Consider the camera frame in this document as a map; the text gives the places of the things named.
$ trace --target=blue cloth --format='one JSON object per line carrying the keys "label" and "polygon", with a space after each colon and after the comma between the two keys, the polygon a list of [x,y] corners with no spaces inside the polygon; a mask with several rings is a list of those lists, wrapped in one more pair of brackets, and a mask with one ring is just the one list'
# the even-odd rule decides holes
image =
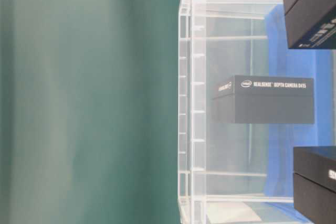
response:
{"label": "blue cloth", "polygon": [[[331,145],[333,140],[332,54],[329,50],[290,50],[284,7],[265,18],[269,41],[269,75],[314,78],[315,124],[271,124],[265,194],[293,196],[293,147]],[[306,219],[289,204],[273,204],[292,217]]]}

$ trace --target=teal wall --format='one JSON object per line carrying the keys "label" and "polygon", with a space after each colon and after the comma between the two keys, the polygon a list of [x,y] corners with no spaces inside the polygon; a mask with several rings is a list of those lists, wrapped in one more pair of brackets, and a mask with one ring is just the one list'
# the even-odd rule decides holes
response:
{"label": "teal wall", "polygon": [[179,0],[1,0],[1,223],[178,223]]}

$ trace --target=transparent plastic container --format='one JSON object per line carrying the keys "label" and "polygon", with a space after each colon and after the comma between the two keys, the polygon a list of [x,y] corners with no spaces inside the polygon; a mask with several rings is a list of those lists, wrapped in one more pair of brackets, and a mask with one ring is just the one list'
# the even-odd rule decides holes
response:
{"label": "transparent plastic container", "polygon": [[[293,208],[291,134],[325,138],[334,145],[334,60],[325,92],[332,107],[328,123],[315,102],[315,124],[226,123],[214,116],[213,93],[235,75],[281,76],[271,70],[265,17],[282,0],[181,0],[178,63],[178,203],[181,223],[309,223]],[[307,57],[307,61],[318,57]],[[323,82],[316,66],[291,77]],[[314,145],[323,145],[316,141]]]}

